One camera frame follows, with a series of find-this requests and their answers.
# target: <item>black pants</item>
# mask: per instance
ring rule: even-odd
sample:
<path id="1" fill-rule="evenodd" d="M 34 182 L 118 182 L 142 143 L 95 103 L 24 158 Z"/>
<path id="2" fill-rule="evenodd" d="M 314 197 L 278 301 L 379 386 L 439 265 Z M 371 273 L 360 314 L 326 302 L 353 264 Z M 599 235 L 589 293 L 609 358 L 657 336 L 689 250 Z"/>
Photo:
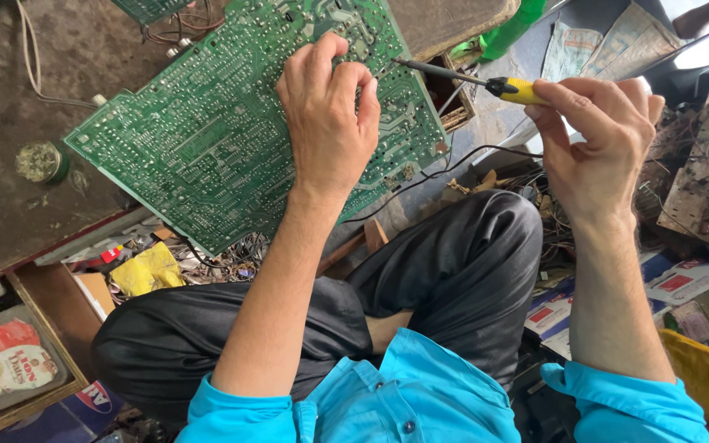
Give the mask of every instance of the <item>black pants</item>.
<path id="1" fill-rule="evenodd" d="M 530 202 L 481 192 L 402 231 L 346 281 L 317 279 L 292 397 L 307 396 L 344 356 L 372 358 L 365 316 L 405 308 L 409 329 L 510 388 L 541 240 Z M 94 338 L 101 380 L 148 416 L 184 422 L 249 286 L 162 289 L 117 307 Z"/>

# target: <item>scrap circuit board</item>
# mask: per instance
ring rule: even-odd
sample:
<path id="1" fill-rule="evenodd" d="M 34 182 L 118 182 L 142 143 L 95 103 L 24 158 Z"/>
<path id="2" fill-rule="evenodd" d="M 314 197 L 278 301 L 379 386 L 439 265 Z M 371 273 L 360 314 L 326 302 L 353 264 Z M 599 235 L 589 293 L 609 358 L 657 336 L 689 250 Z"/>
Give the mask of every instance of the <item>scrap circuit board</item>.
<path id="1" fill-rule="evenodd" d="M 149 25 L 177 13 L 188 5 L 188 0 L 112 0 L 140 25 Z"/>
<path id="2" fill-rule="evenodd" d="M 295 169 L 275 90 L 286 59 L 327 31 L 379 79 L 379 144 L 339 222 L 448 152 L 448 136 L 381 0 L 235 0 L 226 22 L 133 94 L 101 106 L 64 142 L 209 256 L 272 236 Z"/>

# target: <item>yellow soldering iron handle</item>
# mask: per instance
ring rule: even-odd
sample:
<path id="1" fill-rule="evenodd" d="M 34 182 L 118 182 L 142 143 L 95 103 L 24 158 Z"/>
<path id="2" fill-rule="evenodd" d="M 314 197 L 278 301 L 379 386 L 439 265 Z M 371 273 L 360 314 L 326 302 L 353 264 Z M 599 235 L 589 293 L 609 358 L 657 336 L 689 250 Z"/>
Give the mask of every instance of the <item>yellow soldering iron handle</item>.
<path id="1" fill-rule="evenodd" d="M 549 102 L 543 100 L 541 97 L 535 95 L 533 91 L 533 82 L 526 81 L 522 79 L 516 79 L 513 77 L 508 77 L 507 84 L 515 86 L 518 92 L 515 94 L 509 94 L 503 92 L 500 96 L 500 100 L 505 100 L 506 102 L 518 103 L 519 105 L 548 105 Z"/>

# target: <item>red wire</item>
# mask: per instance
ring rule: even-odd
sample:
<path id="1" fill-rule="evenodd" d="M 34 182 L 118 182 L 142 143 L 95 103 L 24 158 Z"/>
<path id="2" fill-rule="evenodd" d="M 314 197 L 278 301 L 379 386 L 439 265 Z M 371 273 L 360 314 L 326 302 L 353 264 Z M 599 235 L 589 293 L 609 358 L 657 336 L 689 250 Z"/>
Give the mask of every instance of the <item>red wire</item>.
<path id="1" fill-rule="evenodd" d="M 182 22 L 182 25 L 183 25 L 183 26 L 190 27 L 191 29 L 195 29 L 196 31 L 209 31 L 209 30 L 214 29 L 214 28 L 216 28 L 216 27 L 218 27 L 218 26 L 221 26 L 221 25 L 223 24 L 223 22 L 226 21 L 226 17 L 223 17 L 218 23 L 215 23 L 215 24 L 210 25 L 210 26 L 195 26 L 195 25 L 190 25 L 190 24 L 188 24 L 186 21 L 182 20 L 181 18 L 180 18 L 180 21 Z"/>

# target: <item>knee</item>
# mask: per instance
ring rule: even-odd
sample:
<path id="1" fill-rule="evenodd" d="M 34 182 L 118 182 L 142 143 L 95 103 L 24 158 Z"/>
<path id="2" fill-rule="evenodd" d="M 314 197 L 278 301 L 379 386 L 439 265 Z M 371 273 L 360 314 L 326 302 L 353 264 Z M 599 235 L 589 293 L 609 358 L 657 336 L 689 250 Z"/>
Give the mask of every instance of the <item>knee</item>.
<path id="1" fill-rule="evenodd" d="M 498 189 L 478 192 L 470 198 L 482 208 L 484 218 L 499 220 L 505 230 L 521 234 L 518 237 L 540 249 L 543 224 L 535 204 L 514 192 Z"/>
<path id="2" fill-rule="evenodd" d="M 143 338 L 136 330 L 143 316 L 135 301 L 117 307 L 92 340 L 92 364 L 98 377 L 106 383 L 111 383 L 111 378 L 128 366 L 131 356 L 138 351 L 137 343 Z"/>

